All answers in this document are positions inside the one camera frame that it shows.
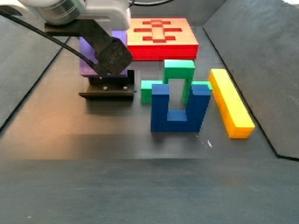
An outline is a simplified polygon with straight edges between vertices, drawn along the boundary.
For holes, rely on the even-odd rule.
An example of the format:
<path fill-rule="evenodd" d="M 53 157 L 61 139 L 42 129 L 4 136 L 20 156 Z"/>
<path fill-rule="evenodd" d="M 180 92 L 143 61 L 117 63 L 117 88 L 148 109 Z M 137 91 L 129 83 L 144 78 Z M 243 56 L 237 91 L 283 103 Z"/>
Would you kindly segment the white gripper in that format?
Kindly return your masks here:
<path fill-rule="evenodd" d="M 129 28 L 128 0 L 73 0 L 78 6 L 78 19 L 94 20 L 105 29 Z"/>

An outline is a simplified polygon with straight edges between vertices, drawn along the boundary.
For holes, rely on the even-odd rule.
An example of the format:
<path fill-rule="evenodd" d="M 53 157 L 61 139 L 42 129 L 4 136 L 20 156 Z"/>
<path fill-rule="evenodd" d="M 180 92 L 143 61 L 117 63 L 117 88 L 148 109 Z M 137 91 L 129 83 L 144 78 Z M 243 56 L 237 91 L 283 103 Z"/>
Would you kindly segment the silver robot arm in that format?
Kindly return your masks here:
<path fill-rule="evenodd" d="M 129 28 L 128 0 L 17 0 L 34 9 L 48 24 L 65 25 L 74 19 L 92 19 L 108 29 Z"/>

